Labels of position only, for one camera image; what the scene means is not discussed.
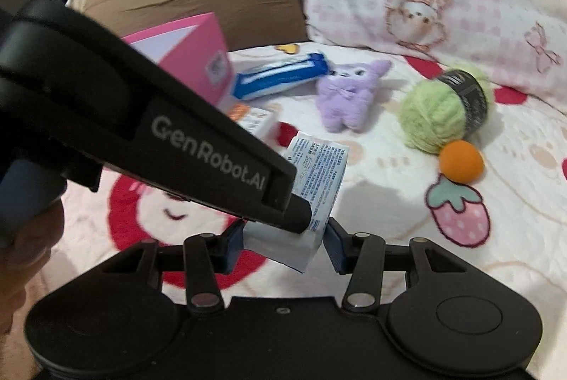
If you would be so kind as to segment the person left hand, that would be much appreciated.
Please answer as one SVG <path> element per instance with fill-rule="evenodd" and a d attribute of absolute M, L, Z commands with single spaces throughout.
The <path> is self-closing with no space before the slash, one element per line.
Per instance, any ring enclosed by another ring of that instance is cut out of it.
<path fill-rule="evenodd" d="M 26 285 L 49 261 L 63 229 L 63 205 L 55 201 L 23 225 L 10 247 L 1 250 L 2 336 L 11 332 L 13 315 L 26 302 Z"/>

